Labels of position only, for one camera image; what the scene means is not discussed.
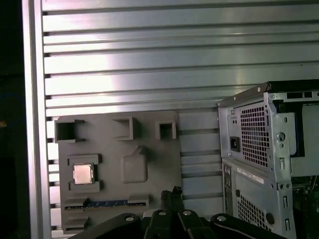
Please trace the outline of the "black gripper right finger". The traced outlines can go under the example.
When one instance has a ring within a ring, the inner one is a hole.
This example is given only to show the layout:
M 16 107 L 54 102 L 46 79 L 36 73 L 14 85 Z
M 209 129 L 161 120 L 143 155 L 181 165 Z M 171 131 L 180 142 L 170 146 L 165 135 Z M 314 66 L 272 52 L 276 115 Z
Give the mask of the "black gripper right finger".
M 173 188 L 173 209 L 189 239 L 282 239 L 271 231 L 227 214 L 216 214 L 204 221 L 195 211 L 186 209 L 182 189 Z

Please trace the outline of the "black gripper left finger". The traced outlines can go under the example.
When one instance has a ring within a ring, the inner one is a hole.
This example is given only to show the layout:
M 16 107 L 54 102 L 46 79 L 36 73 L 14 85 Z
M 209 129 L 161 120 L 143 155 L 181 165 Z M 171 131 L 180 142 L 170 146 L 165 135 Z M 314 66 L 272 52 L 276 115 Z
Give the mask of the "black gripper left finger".
M 151 217 L 124 213 L 80 232 L 75 239 L 169 239 L 177 189 L 161 192 L 161 208 Z

